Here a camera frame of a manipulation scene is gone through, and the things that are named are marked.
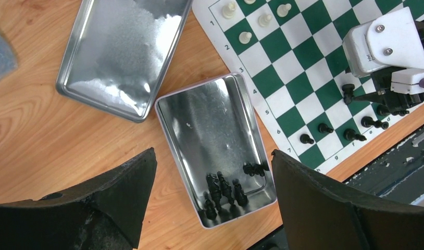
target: chess piece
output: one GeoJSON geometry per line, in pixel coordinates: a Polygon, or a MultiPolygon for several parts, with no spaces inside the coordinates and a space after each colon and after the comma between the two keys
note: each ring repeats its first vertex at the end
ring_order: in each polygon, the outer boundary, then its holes
{"type": "Polygon", "coordinates": [[[233,205],[235,203],[235,200],[232,197],[232,187],[225,180],[221,172],[218,172],[217,176],[218,176],[218,180],[220,181],[220,188],[221,188],[221,192],[223,196],[227,198],[227,201],[229,202],[230,205],[233,205]]]}
{"type": "Polygon", "coordinates": [[[346,129],[344,131],[344,138],[348,141],[366,141],[367,138],[363,135],[356,133],[353,129],[346,129]]]}
{"type": "Polygon", "coordinates": [[[321,123],[320,125],[318,125],[318,131],[320,133],[333,133],[333,128],[330,128],[327,124],[325,123],[321,123]]]}
{"type": "Polygon", "coordinates": [[[223,16],[226,19],[231,19],[235,16],[235,11],[236,11],[236,3],[230,2],[229,4],[224,5],[221,12],[223,13],[223,16]]]}
{"type": "Polygon", "coordinates": [[[215,182],[217,178],[215,178],[211,173],[208,173],[206,176],[207,187],[209,188],[209,194],[212,198],[212,201],[215,203],[215,208],[218,212],[221,212],[221,191],[218,184],[215,182]]]}
{"type": "Polygon", "coordinates": [[[381,128],[383,130],[386,130],[389,128],[389,123],[388,122],[382,122],[380,120],[377,121],[373,121],[373,118],[366,116],[361,120],[361,125],[365,128],[370,128],[372,126],[374,126],[375,128],[381,128]]]}
{"type": "Polygon", "coordinates": [[[204,192],[204,199],[204,213],[209,220],[214,220],[217,217],[217,212],[215,212],[214,204],[209,200],[207,192],[204,192]]]}
{"type": "Polygon", "coordinates": [[[247,195],[244,194],[240,181],[238,179],[235,179],[232,181],[232,183],[233,183],[235,200],[238,203],[238,205],[242,207],[247,205],[247,203],[249,203],[249,200],[247,199],[247,195]]]}

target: green square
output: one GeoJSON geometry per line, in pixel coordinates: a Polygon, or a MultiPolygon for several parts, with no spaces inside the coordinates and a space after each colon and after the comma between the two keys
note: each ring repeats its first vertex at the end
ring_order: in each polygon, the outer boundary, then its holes
{"type": "Polygon", "coordinates": [[[292,49],[280,28],[263,38],[260,43],[272,63],[292,49]]]}
{"type": "Polygon", "coordinates": [[[259,9],[262,5],[266,4],[266,0],[256,0],[253,4],[247,4],[244,2],[244,0],[236,0],[239,7],[241,8],[241,11],[245,16],[250,15],[252,12],[259,9]]]}
{"type": "Polygon", "coordinates": [[[357,4],[362,2],[363,0],[349,0],[352,7],[355,7],[357,4]]]}
{"type": "Polygon", "coordinates": [[[333,21],[333,25],[335,26],[340,38],[344,39],[347,33],[351,28],[360,25],[358,19],[356,18],[355,12],[353,9],[350,9],[338,19],[333,21]]]}
{"type": "Polygon", "coordinates": [[[285,86],[287,90],[289,90],[290,96],[295,104],[298,104],[313,93],[313,88],[305,72],[288,82],[285,86]]]}
{"type": "MultiPolygon", "coordinates": [[[[355,89],[353,93],[355,96],[365,95],[365,91],[362,86],[355,89]]],[[[368,105],[370,105],[370,102],[353,101],[348,105],[348,109],[350,110],[350,113],[352,113],[352,116],[354,116],[357,113],[361,112],[364,108],[368,107],[368,105]]]]}
{"type": "Polygon", "coordinates": [[[299,158],[304,165],[311,169],[316,169],[326,161],[317,145],[312,146],[306,152],[302,153],[299,158]]]}
{"type": "Polygon", "coordinates": [[[324,110],[329,109],[342,99],[339,88],[333,79],[315,92],[324,110]]]}
{"type": "Polygon", "coordinates": [[[358,126],[356,126],[355,120],[350,119],[346,123],[342,124],[339,128],[335,130],[336,134],[339,137],[339,140],[341,141],[341,144],[345,147],[350,144],[352,141],[348,141],[344,138],[344,131],[347,129],[353,129],[356,131],[356,133],[359,133],[358,126]]]}
{"type": "Polygon", "coordinates": [[[310,37],[298,45],[298,47],[294,48],[293,53],[295,53],[296,58],[300,62],[301,66],[303,66],[304,70],[307,70],[324,58],[324,55],[322,55],[313,37],[310,37]]]}
{"type": "Polygon", "coordinates": [[[294,134],[306,124],[295,106],[278,117],[277,122],[287,137],[294,134]]]}
{"type": "Polygon", "coordinates": [[[312,34],[320,31],[332,22],[323,1],[317,1],[312,4],[302,14],[312,34]]]}
{"type": "Polygon", "coordinates": [[[361,84],[364,84],[364,83],[366,83],[370,79],[371,79],[370,76],[368,76],[368,77],[362,77],[362,78],[359,78],[359,81],[361,82],[361,84]]]}
{"type": "Polygon", "coordinates": [[[326,61],[333,77],[336,77],[348,67],[347,58],[345,57],[342,46],[327,55],[326,61]]]}
{"type": "Polygon", "coordinates": [[[402,0],[375,0],[382,14],[386,14],[390,10],[402,3],[402,0]]]}
{"type": "Polygon", "coordinates": [[[404,7],[410,7],[413,19],[418,19],[424,14],[424,0],[405,0],[404,7]]]}
{"type": "Polygon", "coordinates": [[[278,24],[281,26],[285,24],[287,21],[292,19],[294,16],[300,13],[300,9],[296,5],[294,0],[271,0],[269,2],[269,7],[273,12],[278,24]],[[289,10],[289,13],[285,17],[279,17],[277,14],[277,9],[281,4],[291,4],[292,8],[289,10]]]}
{"type": "Polygon", "coordinates": [[[284,83],[272,65],[252,77],[252,80],[264,99],[268,98],[281,87],[284,87],[284,83]]]}
{"type": "Polygon", "coordinates": [[[252,45],[258,42],[255,33],[253,32],[251,25],[244,18],[230,29],[225,31],[227,40],[229,40],[230,45],[235,50],[236,54],[239,55],[243,53],[246,49],[250,48],[252,45]],[[240,34],[241,32],[250,32],[252,33],[252,38],[248,44],[240,43],[240,34]]]}
{"type": "Polygon", "coordinates": [[[318,126],[321,123],[325,123],[327,124],[327,126],[329,126],[329,128],[333,128],[332,123],[330,122],[330,119],[329,117],[327,117],[325,112],[307,124],[307,127],[309,128],[310,133],[313,137],[313,140],[315,140],[315,142],[321,141],[324,137],[328,135],[328,133],[320,133],[318,131],[318,126]]]}

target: screw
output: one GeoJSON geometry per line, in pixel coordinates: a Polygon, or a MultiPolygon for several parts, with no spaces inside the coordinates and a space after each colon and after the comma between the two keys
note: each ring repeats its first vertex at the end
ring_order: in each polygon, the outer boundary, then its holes
{"type": "Polygon", "coordinates": [[[390,56],[392,53],[393,53],[393,50],[391,48],[384,50],[384,55],[386,56],[390,56]]]}
{"type": "Polygon", "coordinates": [[[376,27],[376,32],[378,32],[378,33],[381,33],[384,30],[385,30],[385,26],[384,25],[378,25],[376,27]]]}

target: tin lid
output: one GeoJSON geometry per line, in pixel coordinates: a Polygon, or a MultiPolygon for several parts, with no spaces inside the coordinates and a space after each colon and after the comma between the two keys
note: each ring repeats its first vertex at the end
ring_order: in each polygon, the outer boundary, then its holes
{"type": "Polygon", "coordinates": [[[83,0],[57,91],[134,122],[146,119],[192,0],[83,0]]]}

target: black pawn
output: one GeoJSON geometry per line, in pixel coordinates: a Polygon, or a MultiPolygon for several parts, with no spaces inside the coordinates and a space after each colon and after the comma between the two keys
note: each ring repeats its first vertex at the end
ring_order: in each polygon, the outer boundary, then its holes
{"type": "Polygon", "coordinates": [[[304,144],[314,144],[315,143],[315,140],[310,138],[310,136],[308,134],[301,135],[300,141],[304,144]]]}
{"type": "Polygon", "coordinates": [[[333,128],[330,128],[327,124],[325,123],[321,123],[320,125],[318,125],[318,131],[320,133],[333,133],[333,128]]]}
{"type": "Polygon", "coordinates": [[[230,205],[233,205],[235,203],[235,200],[232,197],[232,188],[229,185],[229,183],[225,180],[223,174],[221,172],[217,173],[218,180],[220,181],[220,188],[221,192],[224,197],[227,198],[227,201],[230,205]]]}
{"type": "Polygon", "coordinates": [[[249,203],[249,200],[247,199],[247,195],[244,194],[243,187],[241,187],[240,181],[238,179],[235,179],[232,181],[232,183],[234,189],[234,196],[238,205],[242,207],[247,205],[247,203],[249,203]]]}
{"type": "Polygon", "coordinates": [[[353,91],[355,90],[354,84],[344,84],[341,87],[342,91],[344,92],[344,103],[346,105],[352,103],[353,97],[355,97],[353,91]]]}
{"type": "Polygon", "coordinates": [[[217,217],[217,212],[215,212],[214,204],[212,201],[209,200],[209,195],[207,195],[207,192],[204,192],[204,209],[206,217],[209,220],[214,220],[217,217]]]}
{"type": "Polygon", "coordinates": [[[207,186],[209,188],[210,197],[212,198],[212,201],[214,201],[215,203],[215,208],[219,212],[221,212],[221,204],[220,204],[221,191],[220,191],[220,187],[215,182],[215,180],[216,178],[211,173],[207,174],[206,181],[207,181],[207,186]]]}
{"type": "Polygon", "coordinates": [[[344,138],[348,141],[366,141],[367,138],[363,135],[356,133],[353,129],[346,129],[344,131],[344,138]]]}
{"type": "Polygon", "coordinates": [[[361,125],[365,128],[370,128],[370,127],[374,126],[377,129],[381,128],[383,130],[388,129],[389,126],[390,126],[389,123],[386,122],[386,121],[385,122],[382,122],[382,121],[379,121],[379,120],[373,121],[373,118],[371,118],[369,116],[366,116],[361,120],[361,125]]]}

